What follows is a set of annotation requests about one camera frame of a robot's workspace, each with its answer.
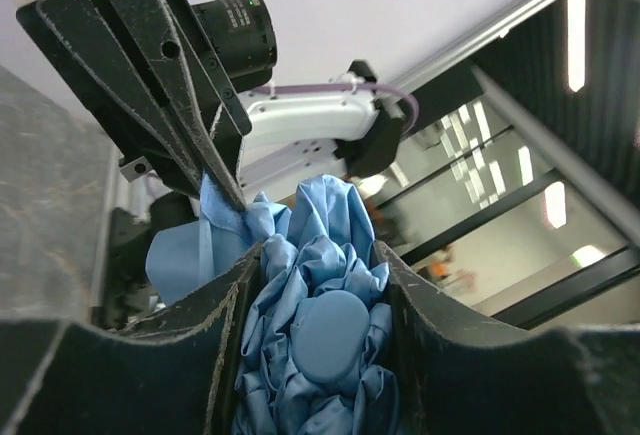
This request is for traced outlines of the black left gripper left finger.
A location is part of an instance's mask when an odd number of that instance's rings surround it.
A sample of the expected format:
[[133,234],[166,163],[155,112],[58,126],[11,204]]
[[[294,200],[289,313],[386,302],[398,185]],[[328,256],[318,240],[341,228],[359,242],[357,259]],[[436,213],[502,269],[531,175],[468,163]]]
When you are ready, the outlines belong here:
[[261,246],[119,332],[64,318],[1,321],[4,434],[228,434]]

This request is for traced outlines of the light blue folding umbrella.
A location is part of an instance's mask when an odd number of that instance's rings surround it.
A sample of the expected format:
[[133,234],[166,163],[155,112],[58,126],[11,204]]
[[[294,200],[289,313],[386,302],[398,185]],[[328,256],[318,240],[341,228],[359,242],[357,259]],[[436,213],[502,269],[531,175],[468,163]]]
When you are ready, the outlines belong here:
[[172,305],[259,245],[262,287],[244,321],[235,434],[393,434],[400,394],[381,365],[392,336],[390,268],[356,187],[330,175],[284,205],[258,195],[230,208],[210,180],[200,216],[159,231],[146,274]]

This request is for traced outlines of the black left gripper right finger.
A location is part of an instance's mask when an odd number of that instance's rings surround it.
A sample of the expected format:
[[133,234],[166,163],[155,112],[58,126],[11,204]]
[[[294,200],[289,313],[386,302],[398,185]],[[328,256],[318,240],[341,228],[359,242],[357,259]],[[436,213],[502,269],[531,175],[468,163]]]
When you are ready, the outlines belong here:
[[639,327],[533,334],[474,311],[415,274],[385,243],[405,434],[636,434]]

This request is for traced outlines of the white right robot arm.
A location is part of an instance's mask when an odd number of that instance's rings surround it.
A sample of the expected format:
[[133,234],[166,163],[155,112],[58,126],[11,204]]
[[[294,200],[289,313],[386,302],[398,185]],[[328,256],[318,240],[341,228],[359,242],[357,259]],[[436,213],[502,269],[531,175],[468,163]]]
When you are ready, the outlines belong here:
[[121,152],[195,197],[205,179],[242,209],[253,190],[334,160],[376,175],[417,119],[414,97],[353,62],[338,79],[271,85],[264,0],[13,0],[22,28]]

